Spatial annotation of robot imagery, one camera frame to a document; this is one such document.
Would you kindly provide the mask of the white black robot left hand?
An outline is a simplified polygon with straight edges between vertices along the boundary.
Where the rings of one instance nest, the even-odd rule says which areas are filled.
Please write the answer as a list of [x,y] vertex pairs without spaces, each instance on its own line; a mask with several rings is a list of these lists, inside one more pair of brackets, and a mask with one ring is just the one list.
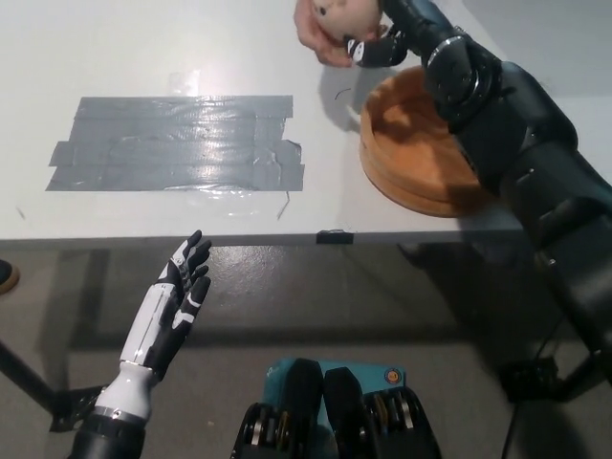
[[164,378],[207,296],[210,248],[211,242],[196,230],[173,252],[144,295],[122,361],[150,369],[159,381]]

